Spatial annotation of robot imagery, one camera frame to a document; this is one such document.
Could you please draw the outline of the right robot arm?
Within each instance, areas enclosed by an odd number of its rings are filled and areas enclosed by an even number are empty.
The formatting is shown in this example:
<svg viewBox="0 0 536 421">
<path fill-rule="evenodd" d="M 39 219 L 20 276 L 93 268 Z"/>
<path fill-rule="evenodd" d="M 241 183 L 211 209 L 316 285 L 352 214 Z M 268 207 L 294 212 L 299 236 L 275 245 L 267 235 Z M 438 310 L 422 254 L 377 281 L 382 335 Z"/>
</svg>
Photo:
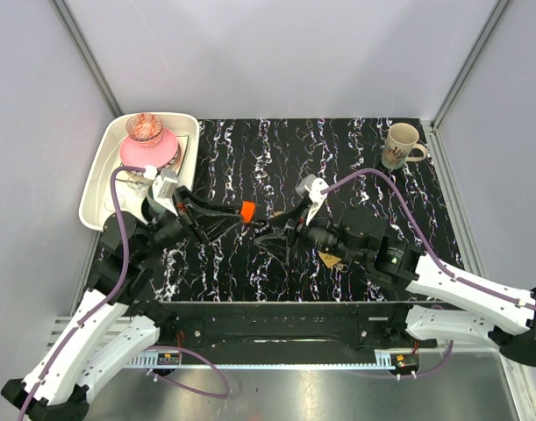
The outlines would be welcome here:
<svg viewBox="0 0 536 421">
<path fill-rule="evenodd" d="M 388 290 L 436 298 L 450 310 L 432 313 L 413 305 L 385 325 L 395 347 L 414 339 L 445 339 L 492 346 L 504 357 L 536 367 L 536 287 L 517 289 L 449 265 L 430 251 L 399 239 L 365 208 L 347 210 L 339 222 L 311 215 L 309 202 L 268 221 L 255 244 L 282 263 L 303 246 L 359 265 L 371 283 Z"/>
</svg>

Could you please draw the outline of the orange black padlock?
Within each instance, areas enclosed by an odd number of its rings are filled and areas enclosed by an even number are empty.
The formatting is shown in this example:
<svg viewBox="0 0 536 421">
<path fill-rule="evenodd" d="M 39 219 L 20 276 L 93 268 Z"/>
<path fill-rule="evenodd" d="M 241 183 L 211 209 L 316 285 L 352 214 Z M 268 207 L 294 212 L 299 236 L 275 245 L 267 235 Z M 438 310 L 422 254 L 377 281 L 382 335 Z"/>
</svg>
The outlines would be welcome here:
<svg viewBox="0 0 536 421">
<path fill-rule="evenodd" d="M 242 222 L 244 224 L 249 224 L 253 220 L 255 208 L 256 208 L 256 205 L 253 202 L 249 202 L 249 201 L 242 202 L 239 214 L 241 215 Z"/>
</svg>

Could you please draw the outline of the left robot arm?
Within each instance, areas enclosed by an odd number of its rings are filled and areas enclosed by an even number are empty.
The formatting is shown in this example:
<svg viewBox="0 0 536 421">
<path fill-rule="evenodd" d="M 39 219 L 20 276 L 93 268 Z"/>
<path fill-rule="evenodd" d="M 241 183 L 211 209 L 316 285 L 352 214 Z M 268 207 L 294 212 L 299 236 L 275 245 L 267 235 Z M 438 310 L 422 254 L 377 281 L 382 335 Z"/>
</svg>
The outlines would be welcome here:
<svg viewBox="0 0 536 421">
<path fill-rule="evenodd" d="M 111 187 L 114 211 L 100 238 L 105 257 L 96 265 L 76 314 L 40 363 L 10 379 L 2 396 L 25 420 L 82 420 L 97 393 L 148 347 L 169 346 L 176 314 L 139 299 L 164 247 L 185 239 L 211 243 L 254 219 L 254 203 L 215 204 L 184 187 L 171 189 L 148 220 L 123 210 Z"/>
</svg>

